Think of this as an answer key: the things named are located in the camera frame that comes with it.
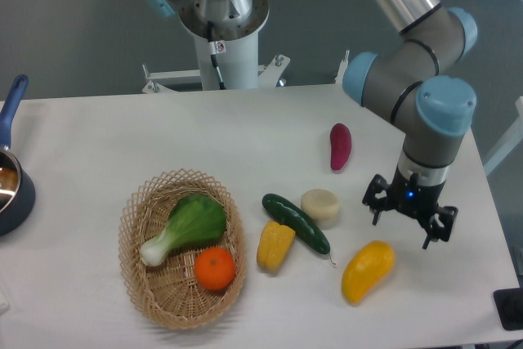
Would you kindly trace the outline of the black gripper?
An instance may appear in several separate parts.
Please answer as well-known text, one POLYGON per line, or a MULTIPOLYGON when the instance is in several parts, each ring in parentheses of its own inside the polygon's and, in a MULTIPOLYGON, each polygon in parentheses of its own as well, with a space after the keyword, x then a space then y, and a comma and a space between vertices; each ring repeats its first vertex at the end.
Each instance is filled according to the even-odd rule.
POLYGON ((445 185, 445 168, 401 167, 397 165, 392 183, 376 174, 364 193, 362 203, 373 214, 376 226, 383 212, 396 210, 417 218, 425 230, 422 248, 430 242, 448 242, 458 216, 454 206, 440 206, 439 197, 445 185))

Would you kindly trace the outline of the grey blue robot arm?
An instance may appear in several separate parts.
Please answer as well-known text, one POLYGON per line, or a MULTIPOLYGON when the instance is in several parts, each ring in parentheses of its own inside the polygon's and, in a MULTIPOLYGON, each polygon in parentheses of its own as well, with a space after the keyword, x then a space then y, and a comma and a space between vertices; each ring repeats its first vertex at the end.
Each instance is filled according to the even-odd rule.
MULTIPOLYGON (((193 35, 205 90, 262 85, 257 35, 268 19, 268 0, 146 1, 165 18, 178 16, 193 35)), ((413 218, 428 243, 448 241, 458 210, 440 205, 439 197, 471 126, 476 94, 445 70, 474 46, 476 22, 440 0, 376 1, 403 42, 389 56, 354 57, 342 88, 405 139, 393 179, 375 176, 363 203, 375 217, 395 210, 413 218)))

